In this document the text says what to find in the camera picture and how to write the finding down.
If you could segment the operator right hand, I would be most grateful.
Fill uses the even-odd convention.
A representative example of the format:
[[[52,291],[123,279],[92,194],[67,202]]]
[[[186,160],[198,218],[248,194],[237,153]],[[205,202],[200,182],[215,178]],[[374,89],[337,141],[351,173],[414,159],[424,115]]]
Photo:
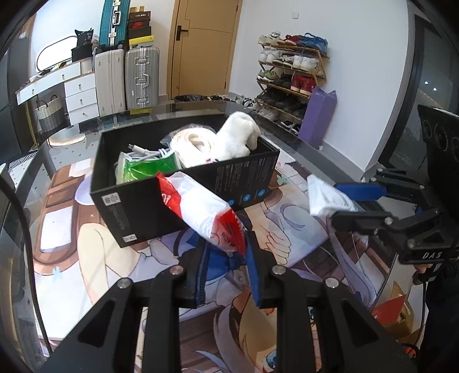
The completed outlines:
[[[424,284],[429,282],[432,277],[435,277],[435,266],[433,264],[416,264],[412,283],[415,285]]]

